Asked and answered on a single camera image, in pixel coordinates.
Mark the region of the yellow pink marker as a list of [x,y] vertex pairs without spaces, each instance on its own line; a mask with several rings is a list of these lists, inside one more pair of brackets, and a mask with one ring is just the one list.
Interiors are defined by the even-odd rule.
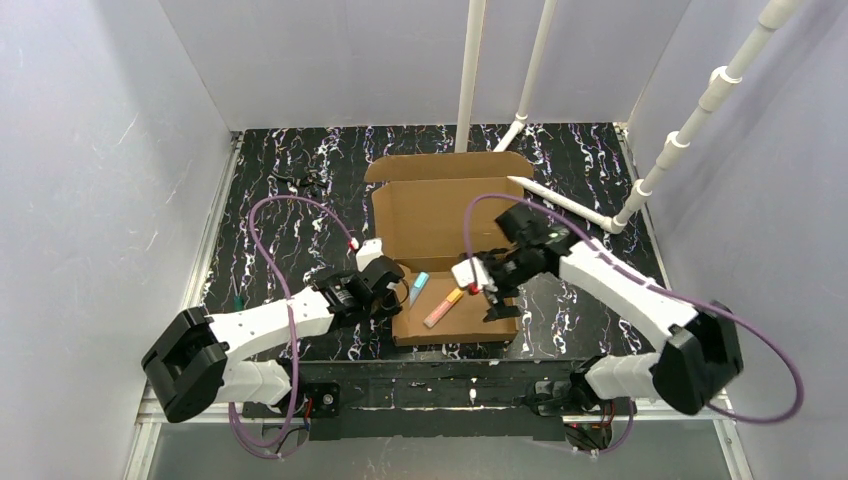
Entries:
[[433,328],[452,309],[452,307],[463,297],[461,288],[453,289],[446,297],[425,317],[423,324],[427,328]]

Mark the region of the light blue tube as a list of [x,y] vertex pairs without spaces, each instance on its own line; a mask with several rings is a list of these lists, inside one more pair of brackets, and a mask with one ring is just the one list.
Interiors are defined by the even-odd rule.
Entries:
[[428,281],[429,281],[429,274],[428,273],[419,272],[417,274],[417,276],[414,279],[414,282],[411,284],[411,287],[410,287],[410,290],[409,290],[409,299],[408,299],[409,306],[412,306],[416,302],[416,300],[418,299],[419,295],[421,294],[421,292],[425,288]]

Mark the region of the brown cardboard box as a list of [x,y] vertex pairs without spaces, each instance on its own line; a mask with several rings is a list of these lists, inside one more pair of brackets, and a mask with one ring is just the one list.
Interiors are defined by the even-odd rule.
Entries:
[[377,186],[371,200],[383,253],[409,282],[421,272],[429,276],[419,296],[405,301],[391,321],[397,346],[516,337],[518,316],[487,320],[483,295],[463,295],[432,327],[424,320],[457,287],[451,269],[466,252],[465,232],[474,251],[508,247],[495,219],[523,193],[512,177],[533,174],[533,165],[515,152],[388,155],[370,164],[364,179]]

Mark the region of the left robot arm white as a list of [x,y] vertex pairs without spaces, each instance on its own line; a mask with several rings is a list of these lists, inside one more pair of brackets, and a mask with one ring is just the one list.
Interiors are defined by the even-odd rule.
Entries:
[[262,403],[279,408],[302,381],[294,365],[253,356],[304,337],[323,336],[402,309],[395,293],[404,272],[387,256],[361,271],[331,275],[282,299],[242,311],[178,313],[142,357],[141,367],[166,419],[180,423],[213,404]]

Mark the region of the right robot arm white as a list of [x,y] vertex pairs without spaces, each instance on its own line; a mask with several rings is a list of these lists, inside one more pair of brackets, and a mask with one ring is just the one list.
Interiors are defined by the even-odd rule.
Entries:
[[527,205],[510,207],[495,223],[510,247],[474,253],[471,267],[471,287],[490,305],[488,320],[516,313],[507,301],[519,286],[551,274],[629,321],[654,348],[590,358],[568,380],[531,396],[543,407],[588,410],[619,398],[645,398],[694,415],[743,372],[736,326],[719,315],[720,304],[695,307],[668,297],[597,239],[554,228]]

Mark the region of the small black clip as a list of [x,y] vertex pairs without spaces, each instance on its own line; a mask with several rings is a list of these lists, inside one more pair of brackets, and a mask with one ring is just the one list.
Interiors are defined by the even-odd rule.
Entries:
[[272,172],[270,177],[297,192],[303,193],[305,196],[319,196],[329,188],[329,182],[317,169],[307,169],[300,177],[283,175],[277,172]]

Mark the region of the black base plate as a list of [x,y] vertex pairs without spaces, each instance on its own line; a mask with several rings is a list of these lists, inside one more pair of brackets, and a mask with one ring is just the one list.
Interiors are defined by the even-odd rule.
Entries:
[[306,361],[316,441],[403,436],[519,436],[559,441],[576,423],[624,420],[628,407],[571,392],[579,361]]

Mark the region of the green handled tool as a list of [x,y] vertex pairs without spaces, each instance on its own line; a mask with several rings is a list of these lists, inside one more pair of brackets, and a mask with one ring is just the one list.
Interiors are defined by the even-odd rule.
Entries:
[[244,310],[244,297],[241,294],[240,284],[234,277],[231,277],[231,286],[233,290],[233,308],[236,312]]

